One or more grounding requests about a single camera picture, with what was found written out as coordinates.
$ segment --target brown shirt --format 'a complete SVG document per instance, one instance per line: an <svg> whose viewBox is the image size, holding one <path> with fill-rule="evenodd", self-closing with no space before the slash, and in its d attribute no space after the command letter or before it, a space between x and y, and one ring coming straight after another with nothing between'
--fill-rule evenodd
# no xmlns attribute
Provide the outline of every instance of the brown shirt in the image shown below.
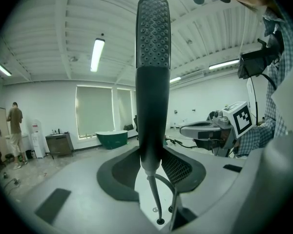
<svg viewBox="0 0 293 234"><path fill-rule="evenodd" d="M9 112L8 120L11 122L11 134L21 133L20 121L23 119L21 110L17 107L12 107Z"/></svg>

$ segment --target plaid shirt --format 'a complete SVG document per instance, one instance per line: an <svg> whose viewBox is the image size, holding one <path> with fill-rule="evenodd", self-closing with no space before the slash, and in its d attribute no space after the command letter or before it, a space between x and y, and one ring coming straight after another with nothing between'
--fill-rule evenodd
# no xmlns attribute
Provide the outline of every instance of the plaid shirt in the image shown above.
<svg viewBox="0 0 293 234"><path fill-rule="evenodd" d="M293 66L293 21L289 15L279 6L283 19L278 18L269 8L264 14L266 27L265 36L270 35L275 30L280 30L284 42L284 51L279 62L273 62L268 66L268 76L278 87L284 77L291 71ZM273 86L268 83L266 94L265 123L252 127L240 138L240 145L233 152L237 157L249 155L251 150L262 148L274 137L287 134L287 128L280 112L275 106L271 95L274 93Z"/></svg>

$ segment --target floor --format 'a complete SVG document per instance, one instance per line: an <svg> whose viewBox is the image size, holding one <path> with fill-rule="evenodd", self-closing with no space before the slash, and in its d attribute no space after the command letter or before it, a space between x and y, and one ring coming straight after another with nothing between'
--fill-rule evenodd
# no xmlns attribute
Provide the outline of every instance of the floor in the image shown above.
<svg viewBox="0 0 293 234"><path fill-rule="evenodd" d="M192 139L184 137L179 133L179 130L167 130L166 136L171 139L177 139L183 143L185 146L194 146L195 143ZM136 138L131 138L128 140L126 147L120 148L128 148L131 149L134 146L137 146L139 143ZM26 197L26 194L35 186L42 183L44 180L50 178L56 172L61 170L66 165L89 157L94 157L98 155L104 155L107 152L113 152L114 150L106 150L104 147L98 147L94 149L89 149L86 151L78 151L75 152L73 156L62 156L55 157L52 159L51 156L46 156L43 159L32 159L29 160L28 164L23 165L20 169L13 170L14 163L8 164L5 168L0 171L0 185L3 187L4 192L12 197L17 202L21 203L22 199ZM191 151L200 152L204 154L212 155L211 151L201 149L201 148L193 148ZM3 178L3 173L7 173L8 178ZM160 167L158 169L158 173L162 176L166 177L163 169ZM152 197L151 190L149 188L149 184L146 180L146 175L143 169L141 169L138 173L135 190L139 193L140 197L140 208L145 213L145 215L149 218L151 222L156 221L157 213L153 211L153 208L156 207L155 201ZM20 180L19 185L15 185L13 182L8 183L11 179L17 178ZM171 215L168 212L168 207L171 205L172 194L170 190L162 183L158 183L158 190L161 195L161 203L163 208L163 217L168 219Z"/></svg>

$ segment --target man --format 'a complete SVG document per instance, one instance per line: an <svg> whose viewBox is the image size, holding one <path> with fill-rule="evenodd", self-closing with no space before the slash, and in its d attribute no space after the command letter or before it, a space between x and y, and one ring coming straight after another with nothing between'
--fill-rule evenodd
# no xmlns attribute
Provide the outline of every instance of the man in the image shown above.
<svg viewBox="0 0 293 234"><path fill-rule="evenodd" d="M204 0L194 0L202 4ZM281 31L284 51L279 63L272 63L268 67L268 75L278 87L284 78L291 71L293 66L293 20L277 0L237 0L251 10L256 10L257 6L265 6L266 12L263 15L266 31L265 36L276 30ZM262 148L274 137L287 134L287 129L279 110L276 108L271 95L274 88L269 83L266 95L265 123L255 126L237 141L234 153L237 157L248 156L251 150ZM223 140L226 140L228 133L222 133Z"/></svg>
<svg viewBox="0 0 293 234"><path fill-rule="evenodd" d="M21 168L21 165L19 164L18 154L21 153L21 156L23 158L23 163L27 164L27 161L25 159L24 155L24 147L23 142L21 139L21 126L20 123L22 122L23 114L21 110L18 107L18 104L16 102L13 102L12 108L9 111L9 115L6 119L6 121L10 122L11 125L11 145L13 147L13 152L15 155L15 166L14 170Z"/></svg>

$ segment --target beige shorts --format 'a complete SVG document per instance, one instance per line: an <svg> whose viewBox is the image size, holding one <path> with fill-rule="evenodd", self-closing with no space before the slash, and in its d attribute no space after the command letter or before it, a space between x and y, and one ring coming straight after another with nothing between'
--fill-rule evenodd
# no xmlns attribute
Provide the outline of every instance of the beige shorts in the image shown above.
<svg viewBox="0 0 293 234"><path fill-rule="evenodd" d="M11 146L14 156L18 156L20 153L24 153L23 141L21 139L21 133L11 134Z"/></svg>

